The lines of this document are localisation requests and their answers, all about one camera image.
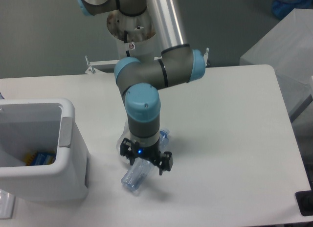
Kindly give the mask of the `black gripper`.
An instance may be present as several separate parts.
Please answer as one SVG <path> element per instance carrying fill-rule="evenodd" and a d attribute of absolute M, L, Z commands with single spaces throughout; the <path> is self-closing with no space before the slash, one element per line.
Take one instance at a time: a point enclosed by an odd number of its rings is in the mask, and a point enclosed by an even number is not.
<path fill-rule="evenodd" d="M 138 142 L 132 143 L 129 139 L 123 138 L 120 145 L 120 155 L 126 157 L 130 165 L 133 165 L 137 158 L 150 161 L 159 168 L 160 176 L 164 171 L 171 171 L 173 166 L 172 153 L 169 151 L 161 153 L 159 140 L 149 147 L 140 147 Z"/>

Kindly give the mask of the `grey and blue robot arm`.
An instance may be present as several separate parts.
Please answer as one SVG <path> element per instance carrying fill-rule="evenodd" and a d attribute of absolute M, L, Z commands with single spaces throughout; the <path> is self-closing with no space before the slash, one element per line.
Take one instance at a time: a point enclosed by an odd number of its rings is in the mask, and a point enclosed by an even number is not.
<path fill-rule="evenodd" d="M 130 137 L 120 154 L 170 171 L 173 158 L 159 145 L 159 90 L 200 79 L 207 60 L 187 41 L 177 0 L 77 0 L 87 16 L 108 13 L 107 28 L 120 46 L 114 67 Z"/>

